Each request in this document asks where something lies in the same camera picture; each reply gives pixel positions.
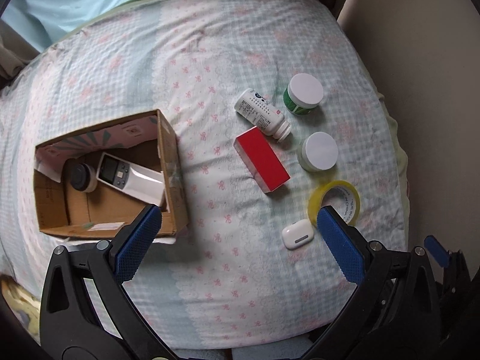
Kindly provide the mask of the yellow tape roll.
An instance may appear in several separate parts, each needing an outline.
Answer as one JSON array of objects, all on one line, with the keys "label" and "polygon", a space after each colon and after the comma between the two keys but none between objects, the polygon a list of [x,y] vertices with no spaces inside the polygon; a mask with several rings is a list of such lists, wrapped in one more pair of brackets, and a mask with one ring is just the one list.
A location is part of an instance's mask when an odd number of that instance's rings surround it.
[{"label": "yellow tape roll", "polygon": [[360,213],[360,197],[356,188],[344,181],[333,180],[315,189],[307,202],[307,216],[313,227],[324,206],[331,206],[348,224],[355,225]]}]

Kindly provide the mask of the white earbuds case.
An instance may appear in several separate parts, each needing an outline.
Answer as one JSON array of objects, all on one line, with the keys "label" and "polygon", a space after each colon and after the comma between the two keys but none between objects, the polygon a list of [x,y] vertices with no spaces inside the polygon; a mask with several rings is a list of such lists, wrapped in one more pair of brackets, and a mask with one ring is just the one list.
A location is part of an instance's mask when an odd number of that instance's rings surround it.
[{"label": "white earbuds case", "polygon": [[286,226],[281,231],[281,238],[287,250],[296,250],[311,242],[315,236],[315,228],[308,219],[301,219]]}]

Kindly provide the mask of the pale jar white lid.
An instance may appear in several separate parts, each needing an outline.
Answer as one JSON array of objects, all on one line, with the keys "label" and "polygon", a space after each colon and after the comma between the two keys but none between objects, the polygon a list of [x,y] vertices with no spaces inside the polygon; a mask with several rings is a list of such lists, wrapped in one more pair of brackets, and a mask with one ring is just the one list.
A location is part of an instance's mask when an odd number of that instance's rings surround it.
[{"label": "pale jar white lid", "polygon": [[298,147],[297,157],[307,172],[327,171],[337,163],[338,146],[328,133],[312,133]]}]

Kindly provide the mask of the red rectangular box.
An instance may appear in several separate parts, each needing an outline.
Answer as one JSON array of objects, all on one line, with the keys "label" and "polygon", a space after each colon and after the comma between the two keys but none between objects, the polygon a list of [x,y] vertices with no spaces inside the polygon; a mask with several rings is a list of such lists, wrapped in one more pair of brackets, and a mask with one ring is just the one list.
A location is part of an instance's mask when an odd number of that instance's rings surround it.
[{"label": "red rectangular box", "polygon": [[289,173],[258,127],[252,127],[238,135],[233,147],[264,194],[275,191],[290,179]]}]

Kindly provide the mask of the white pill bottle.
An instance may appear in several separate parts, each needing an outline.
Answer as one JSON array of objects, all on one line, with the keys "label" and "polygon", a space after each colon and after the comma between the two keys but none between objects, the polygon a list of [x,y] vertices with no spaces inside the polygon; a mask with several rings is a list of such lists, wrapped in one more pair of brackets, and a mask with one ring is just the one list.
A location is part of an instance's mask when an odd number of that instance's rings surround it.
[{"label": "white pill bottle", "polygon": [[283,142],[291,133],[291,125],[284,114],[252,88],[239,96],[234,110],[264,135],[278,142]]}]

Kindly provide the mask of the cardboard box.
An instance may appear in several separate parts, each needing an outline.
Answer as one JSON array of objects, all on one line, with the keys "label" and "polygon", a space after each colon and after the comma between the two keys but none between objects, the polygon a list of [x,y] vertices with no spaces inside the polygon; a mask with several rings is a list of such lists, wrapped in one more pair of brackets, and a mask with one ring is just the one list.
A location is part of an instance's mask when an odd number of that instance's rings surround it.
[{"label": "cardboard box", "polygon": [[41,143],[33,189],[38,227],[50,236],[111,239],[149,204],[160,210],[161,244],[189,223],[176,133],[158,109]]}]

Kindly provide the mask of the black round jar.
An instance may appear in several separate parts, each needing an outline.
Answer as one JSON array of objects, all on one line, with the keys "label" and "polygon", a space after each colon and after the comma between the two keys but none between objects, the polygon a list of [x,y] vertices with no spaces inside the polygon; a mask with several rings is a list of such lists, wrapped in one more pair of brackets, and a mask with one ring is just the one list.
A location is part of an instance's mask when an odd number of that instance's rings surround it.
[{"label": "black round jar", "polygon": [[93,192],[98,184],[95,169],[87,163],[75,164],[70,173],[70,184],[76,191]]}]

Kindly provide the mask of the white remote control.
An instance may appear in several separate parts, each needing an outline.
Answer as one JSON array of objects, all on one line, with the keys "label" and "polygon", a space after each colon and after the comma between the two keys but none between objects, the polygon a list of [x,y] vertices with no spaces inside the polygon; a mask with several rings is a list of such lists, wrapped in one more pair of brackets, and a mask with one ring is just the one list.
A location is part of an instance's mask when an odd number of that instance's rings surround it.
[{"label": "white remote control", "polygon": [[165,183],[162,172],[103,152],[97,167],[98,181],[147,204],[162,206]]}]

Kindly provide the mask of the green jar white lid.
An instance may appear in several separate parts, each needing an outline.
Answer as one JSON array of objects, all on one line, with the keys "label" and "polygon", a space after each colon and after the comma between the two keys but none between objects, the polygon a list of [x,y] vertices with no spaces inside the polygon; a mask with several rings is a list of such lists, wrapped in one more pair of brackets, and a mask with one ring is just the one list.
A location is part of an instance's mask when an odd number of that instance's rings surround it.
[{"label": "green jar white lid", "polygon": [[289,81],[283,102],[290,113],[305,116],[320,105],[323,97],[324,87],[316,77],[298,73]]}]

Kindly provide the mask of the checkered floral bed sheet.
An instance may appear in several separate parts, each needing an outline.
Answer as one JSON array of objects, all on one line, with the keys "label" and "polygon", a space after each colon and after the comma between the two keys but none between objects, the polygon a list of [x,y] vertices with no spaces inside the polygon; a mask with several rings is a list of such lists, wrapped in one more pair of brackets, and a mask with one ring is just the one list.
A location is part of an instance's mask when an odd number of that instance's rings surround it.
[{"label": "checkered floral bed sheet", "polygon": [[[255,89],[277,107],[290,79],[316,77],[325,95],[274,150],[289,181],[263,193],[233,147],[249,127],[233,104]],[[406,246],[408,158],[360,56],[317,0],[145,0],[96,19],[46,49],[1,91],[1,272],[41,294],[59,240],[34,207],[38,144],[158,109],[172,125],[189,225],[151,246],[128,295],[173,348],[215,350],[299,336],[332,320],[353,285],[325,242],[287,250],[281,230],[312,191],[346,180],[360,194],[357,226]],[[335,139],[337,163],[307,172],[300,144]]]}]

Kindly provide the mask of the brown curtain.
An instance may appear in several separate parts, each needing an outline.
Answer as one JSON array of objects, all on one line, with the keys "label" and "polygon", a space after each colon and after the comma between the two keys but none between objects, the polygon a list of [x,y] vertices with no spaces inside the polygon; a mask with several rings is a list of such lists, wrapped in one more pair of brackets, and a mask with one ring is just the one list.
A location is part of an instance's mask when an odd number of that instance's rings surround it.
[{"label": "brown curtain", "polygon": [[0,82],[3,89],[39,55],[39,51],[3,20],[0,30]]}]

